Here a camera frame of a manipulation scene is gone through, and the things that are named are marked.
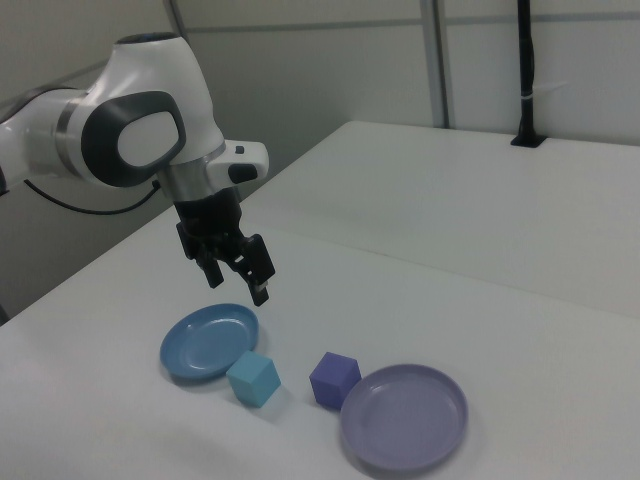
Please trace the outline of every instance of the white table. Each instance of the white table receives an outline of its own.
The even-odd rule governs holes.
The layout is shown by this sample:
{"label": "white table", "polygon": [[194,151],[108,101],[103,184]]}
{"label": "white table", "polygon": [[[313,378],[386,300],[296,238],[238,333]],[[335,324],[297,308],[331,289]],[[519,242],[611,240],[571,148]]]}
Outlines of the white table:
{"label": "white table", "polygon": [[352,122],[246,220],[640,318],[640,148]]}
{"label": "white table", "polygon": [[[344,130],[311,154],[331,150]],[[292,168],[301,181],[303,169],[314,173]],[[274,189],[297,188],[283,175],[244,206],[279,228],[243,225],[264,236],[277,268],[271,299],[255,309],[257,351],[283,382],[265,407],[241,406],[226,379],[175,385],[159,365],[160,343],[184,315],[212,303],[251,306],[228,270],[208,289],[167,211],[0,328],[0,478],[384,478],[343,452],[337,415],[313,402],[307,377],[325,351],[357,358],[364,374],[416,362],[460,383],[467,437],[421,477],[637,477],[636,319],[286,232],[296,225],[281,223],[282,211],[258,205]],[[342,232],[375,232],[377,220],[365,208]],[[319,221],[325,232],[336,222]]]}

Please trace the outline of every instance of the black cable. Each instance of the black cable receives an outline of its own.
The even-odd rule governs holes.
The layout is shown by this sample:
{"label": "black cable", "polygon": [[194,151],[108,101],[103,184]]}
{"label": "black cable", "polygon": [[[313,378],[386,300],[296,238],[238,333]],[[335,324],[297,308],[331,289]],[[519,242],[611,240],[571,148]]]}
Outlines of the black cable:
{"label": "black cable", "polygon": [[141,198],[139,201],[137,201],[136,203],[134,203],[133,205],[129,205],[128,207],[125,208],[121,208],[119,210],[88,210],[86,208],[79,208],[79,207],[74,207],[73,205],[69,205],[68,203],[64,203],[60,200],[58,200],[57,198],[53,198],[51,195],[49,195],[46,192],[43,192],[42,190],[40,190],[38,187],[36,187],[33,183],[31,183],[29,180],[25,180],[24,183],[27,185],[27,187],[29,187],[31,190],[33,190],[34,192],[36,192],[38,195],[40,195],[41,197],[46,198],[47,200],[49,200],[50,202],[55,203],[56,205],[61,206],[62,208],[66,208],[67,210],[71,210],[72,212],[78,212],[78,213],[84,213],[85,215],[119,215],[121,213],[127,213],[130,212],[131,210],[135,210],[136,208],[138,208],[139,206],[143,205],[144,203],[146,203],[151,197],[153,197],[153,195],[160,190],[160,183],[157,180],[154,180],[152,182],[153,188],[152,190],[147,193],[143,198]]}

